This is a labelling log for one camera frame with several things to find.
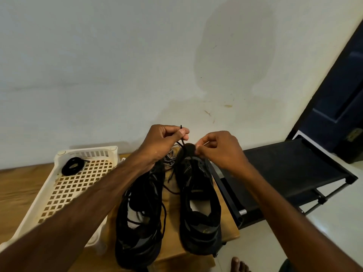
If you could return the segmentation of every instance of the wooden table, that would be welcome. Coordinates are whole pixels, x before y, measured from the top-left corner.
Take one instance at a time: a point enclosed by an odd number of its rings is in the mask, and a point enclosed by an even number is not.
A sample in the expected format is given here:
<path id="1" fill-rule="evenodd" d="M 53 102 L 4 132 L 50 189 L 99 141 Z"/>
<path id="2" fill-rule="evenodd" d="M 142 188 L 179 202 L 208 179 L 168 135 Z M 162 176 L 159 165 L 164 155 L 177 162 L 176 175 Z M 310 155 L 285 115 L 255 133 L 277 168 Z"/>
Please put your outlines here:
<path id="1" fill-rule="evenodd" d="M 15 233 L 24 218 L 34 198 L 53 168 L 53 164 L 27 166 L 0 171 L 0 243 L 8 241 Z M 173 177 L 168 188 L 179 191 Z M 239 237 L 239 231 L 229 213 L 223 197 L 214 183 L 214 188 L 221 205 L 222 241 L 228 242 Z M 163 190 L 163 203 L 167 210 L 166 230 L 162 241 L 161 251 L 156 261 L 149 267 L 150 271 L 207 271 L 215 265 L 212 256 L 195 256 L 187 253 L 179 239 L 179 196 Z M 97 256 L 92 248 L 85 248 L 70 271 L 123 271 L 114 257 L 116 240 L 115 220 L 118 206 L 110 212 L 107 218 L 106 230 L 102 239 L 108 245 L 103 256 Z"/>

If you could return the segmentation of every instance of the white plastic crate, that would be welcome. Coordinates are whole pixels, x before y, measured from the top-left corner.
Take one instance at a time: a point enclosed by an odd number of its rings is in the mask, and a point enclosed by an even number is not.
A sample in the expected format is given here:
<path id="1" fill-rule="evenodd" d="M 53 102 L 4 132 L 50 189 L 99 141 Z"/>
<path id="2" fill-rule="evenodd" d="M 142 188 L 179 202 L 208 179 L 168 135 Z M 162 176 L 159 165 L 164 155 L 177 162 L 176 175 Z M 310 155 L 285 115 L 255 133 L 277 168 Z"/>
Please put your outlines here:
<path id="1" fill-rule="evenodd" d="M 72 157 L 80 157 L 89 160 L 89 162 L 85 162 L 83 169 L 77 174 L 64 176 L 61 173 L 62 167 Z M 0 252 L 69 204 L 81 192 L 111 171 L 119 162 L 120 157 L 117 154 L 117 146 L 59 151 L 54 158 L 53 170 L 13 237 L 0 244 Z M 106 221 L 107 217 L 85 246 L 94 247 L 98 254 L 103 254 L 107 249 L 107 246 L 100 240 Z"/>

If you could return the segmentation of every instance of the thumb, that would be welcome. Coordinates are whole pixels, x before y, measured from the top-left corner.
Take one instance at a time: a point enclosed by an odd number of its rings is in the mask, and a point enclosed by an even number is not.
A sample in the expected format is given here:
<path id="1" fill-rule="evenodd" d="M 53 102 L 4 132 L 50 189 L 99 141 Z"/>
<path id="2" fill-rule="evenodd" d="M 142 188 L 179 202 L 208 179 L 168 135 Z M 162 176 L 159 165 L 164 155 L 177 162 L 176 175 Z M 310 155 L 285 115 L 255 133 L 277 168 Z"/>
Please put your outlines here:
<path id="1" fill-rule="evenodd" d="M 209 156 L 211 155 L 211 151 L 213 151 L 213 150 L 214 149 L 212 149 L 212 148 L 208 148 L 204 145 L 201 145 L 197 148 L 196 154 L 204 155 L 205 157 L 209 158 Z"/>
<path id="2" fill-rule="evenodd" d="M 169 136 L 168 139 L 173 142 L 173 144 L 179 140 L 181 140 L 185 136 L 185 129 L 180 129 L 172 136 Z"/>

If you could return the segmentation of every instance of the shoe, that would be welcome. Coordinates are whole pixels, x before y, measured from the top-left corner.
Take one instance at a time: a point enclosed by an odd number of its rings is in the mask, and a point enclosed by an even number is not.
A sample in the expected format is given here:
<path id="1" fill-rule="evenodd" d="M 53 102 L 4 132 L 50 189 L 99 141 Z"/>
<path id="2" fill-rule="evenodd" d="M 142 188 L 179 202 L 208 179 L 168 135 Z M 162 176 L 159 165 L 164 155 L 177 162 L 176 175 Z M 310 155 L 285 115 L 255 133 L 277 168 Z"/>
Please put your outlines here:
<path id="1" fill-rule="evenodd" d="M 216 255 L 222 247 L 221 206 L 206 161 L 195 145 L 181 147 L 174 165 L 180 189 L 180 240 L 195 255 Z"/>
<path id="2" fill-rule="evenodd" d="M 164 164 L 158 161 L 123 195 L 116 218 L 115 255 L 117 263 L 125 269 L 146 268 L 160 252 L 166 218 L 161 202 L 164 178 Z M 161 207 L 165 212 L 163 232 Z"/>

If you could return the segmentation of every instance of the floor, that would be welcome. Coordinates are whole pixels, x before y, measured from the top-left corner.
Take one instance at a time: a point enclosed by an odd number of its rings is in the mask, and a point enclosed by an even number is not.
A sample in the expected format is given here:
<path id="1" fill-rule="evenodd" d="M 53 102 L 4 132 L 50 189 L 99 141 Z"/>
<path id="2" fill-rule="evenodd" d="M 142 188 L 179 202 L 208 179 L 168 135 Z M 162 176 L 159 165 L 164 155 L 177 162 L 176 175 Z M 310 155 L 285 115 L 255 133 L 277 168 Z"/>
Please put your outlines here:
<path id="1" fill-rule="evenodd" d="M 363 178 L 363 161 L 346 164 L 313 141 L 311 142 L 356 176 Z M 342 183 L 344 180 L 321 187 L 319 191 L 327 195 Z M 362 194 L 363 182 L 358 179 L 307 217 L 344 252 L 363 266 Z M 314 202 L 308 203 L 301 208 L 306 211 L 314 204 Z M 241 229 L 240 235 L 239 239 L 228 242 L 220 250 L 212 272 L 229 271 L 232 256 L 245 261 L 253 272 L 278 272 L 286 256 L 266 221 Z"/>

